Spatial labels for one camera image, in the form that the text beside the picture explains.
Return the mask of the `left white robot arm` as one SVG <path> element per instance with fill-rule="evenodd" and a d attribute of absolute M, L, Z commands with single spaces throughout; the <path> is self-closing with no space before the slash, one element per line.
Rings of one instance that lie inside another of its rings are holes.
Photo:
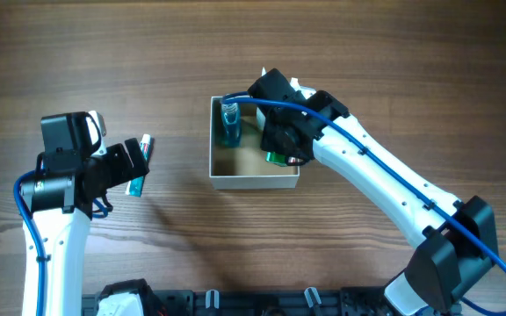
<path fill-rule="evenodd" d="M 24 315 L 80 314 L 90 224 L 112 212 L 110 188 L 148 173 L 150 143 L 144 135 L 110 147 L 58 147 L 15 182 L 26 245 Z"/>

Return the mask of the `green Dettol soap bar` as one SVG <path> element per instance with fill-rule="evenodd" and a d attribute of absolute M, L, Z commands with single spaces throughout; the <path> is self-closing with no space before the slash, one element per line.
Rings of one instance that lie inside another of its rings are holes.
<path fill-rule="evenodd" d="M 265 160 L 268 163 L 277 165 L 279 167 L 297 166 L 299 163 L 301 163 L 301 159 L 286 156 L 283 154 L 277 154 L 275 152 L 268 152 L 265 157 Z"/>

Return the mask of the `teal toothpaste tube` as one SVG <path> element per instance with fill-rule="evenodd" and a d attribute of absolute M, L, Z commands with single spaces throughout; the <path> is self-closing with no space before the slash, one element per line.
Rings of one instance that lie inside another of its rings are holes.
<path fill-rule="evenodd" d="M 142 194 L 145 176 L 149 172 L 148 163 L 152 144 L 153 138 L 144 133 L 139 144 L 140 153 L 136 155 L 136 177 L 130 180 L 126 187 L 125 193 L 128 196 L 139 198 Z"/>

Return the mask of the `blue mouthwash bottle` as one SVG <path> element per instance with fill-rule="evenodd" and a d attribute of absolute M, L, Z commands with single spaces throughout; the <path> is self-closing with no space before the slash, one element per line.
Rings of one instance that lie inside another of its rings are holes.
<path fill-rule="evenodd" d="M 239 147 L 241 143 L 241 111 L 238 103 L 222 103 L 220 108 L 227 147 Z"/>

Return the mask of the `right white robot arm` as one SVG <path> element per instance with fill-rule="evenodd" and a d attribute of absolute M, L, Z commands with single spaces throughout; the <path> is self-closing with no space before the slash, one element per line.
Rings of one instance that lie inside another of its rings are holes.
<path fill-rule="evenodd" d="M 448 313 L 500 261 L 491 206 L 464 202 L 428 183 L 368 135 L 348 108 L 325 91 L 256 93 L 264 117 L 262 148 L 290 164 L 317 160 L 376 204 L 415 250 L 385 286 L 402 315 Z"/>

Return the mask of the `white lotion tube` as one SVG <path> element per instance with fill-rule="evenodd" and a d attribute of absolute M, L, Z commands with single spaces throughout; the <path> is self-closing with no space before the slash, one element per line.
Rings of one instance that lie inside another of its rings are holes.
<path fill-rule="evenodd" d="M 263 112 L 259 107 L 257 107 L 256 110 L 256 118 L 257 118 L 257 128 L 260 132 L 262 132 L 264 130 L 265 125 L 265 115 L 263 114 Z"/>

